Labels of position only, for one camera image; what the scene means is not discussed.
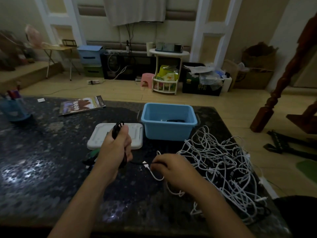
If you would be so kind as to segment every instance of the white plastic lid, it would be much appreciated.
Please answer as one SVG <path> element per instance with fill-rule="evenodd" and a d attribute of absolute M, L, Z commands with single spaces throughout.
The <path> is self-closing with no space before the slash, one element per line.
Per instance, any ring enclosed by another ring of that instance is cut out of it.
<path fill-rule="evenodd" d="M 94 150 L 100 148 L 107 133 L 115 126 L 115 123 L 100 123 L 87 142 L 87 148 Z M 132 139 L 131 148 L 139 149 L 143 145 L 143 125 L 140 123 L 125 123 L 129 126 L 129 135 Z"/>

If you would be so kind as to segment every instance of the black mug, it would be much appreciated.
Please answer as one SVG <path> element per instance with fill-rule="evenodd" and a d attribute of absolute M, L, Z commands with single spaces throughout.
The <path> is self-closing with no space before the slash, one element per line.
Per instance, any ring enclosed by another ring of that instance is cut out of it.
<path fill-rule="evenodd" d="M 180 44 L 175 44 L 174 45 L 174 52 L 182 52 L 183 51 L 183 46 Z"/>

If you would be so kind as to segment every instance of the white side table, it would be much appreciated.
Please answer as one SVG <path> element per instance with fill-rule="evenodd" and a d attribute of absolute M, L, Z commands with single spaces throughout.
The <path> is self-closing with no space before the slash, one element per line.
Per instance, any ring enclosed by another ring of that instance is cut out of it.
<path fill-rule="evenodd" d="M 153 76 L 153 80 L 156 81 L 156 82 L 162 82 L 162 83 L 166 83 L 166 81 L 162 81 L 162 80 L 156 79 L 157 74 L 159 72 L 159 56 L 161 56 L 161 57 L 180 58 L 180 66 L 179 66 L 179 77 L 180 77 L 180 71 L 182 69 L 183 57 L 189 55 L 189 52 L 187 52 L 187 51 L 183 51 L 182 53 L 169 53 L 169 52 L 156 51 L 155 48 L 150 49 L 150 53 L 153 53 L 155 55 L 155 57 L 156 57 L 156 69 L 155 69 L 155 74 Z M 170 91 L 170 88 L 168 88 L 168 90 L 166 90 L 166 91 L 165 90 L 162 91 L 162 90 L 154 89 L 154 82 L 152 82 L 152 91 L 157 91 L 157 92 L 160 92 L 160 93 L 169 93 L 169 94 L 170 93 L 174 93 L 176 95 L 178 80 L 175 81 L 175 82 L 168 82 L 168 83 L 176 83 L 175 91 Z"/>

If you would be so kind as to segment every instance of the hand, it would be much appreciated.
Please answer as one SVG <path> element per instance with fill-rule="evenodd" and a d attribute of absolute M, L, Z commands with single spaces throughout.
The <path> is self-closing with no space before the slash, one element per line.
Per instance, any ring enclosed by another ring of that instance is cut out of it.
<path fill-rule="evenodd" d="M 97 161 L 93 170 L 98 170 L 110 178 L 109 183 L 114 181 L 117 177 L 118 168 L 121 164 L 124 152 L 126 153 L 127 162 L 133 159 L 131 153 L 131 137 L 129 136 L 129 127 L 123 125 L 117 138 L 112 138 L 112 130 L 105 137 Z"/>
<path fill-rule="evenodd" d="M 165 163 L 167 167 L 155 164 L 157 161 Z M 172 186 L 191 195 L 194 195 L 198 186 L 206 181 L 185 157 L 178 154 L 156 156 L 151 164 L 151 170 L 159 171 Z"/>

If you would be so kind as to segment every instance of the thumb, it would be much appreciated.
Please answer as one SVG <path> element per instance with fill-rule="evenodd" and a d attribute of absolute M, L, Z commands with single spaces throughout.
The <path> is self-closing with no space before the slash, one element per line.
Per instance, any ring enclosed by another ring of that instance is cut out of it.
<path fill-rule="evenodd" d="M 117 135 L 117 138 L 114 140 L 115 143 L 123 144 L 129 134 L 129 127 L 127 125 L 123 125 Z"/>
<path fill-rule="evenodd" d="M 163 164 L 151 164 L 150 167 L 151 171 L 157 170 L 160 172 L 164 177 L 168 175 L 168 168 L 166 168 Z"/>

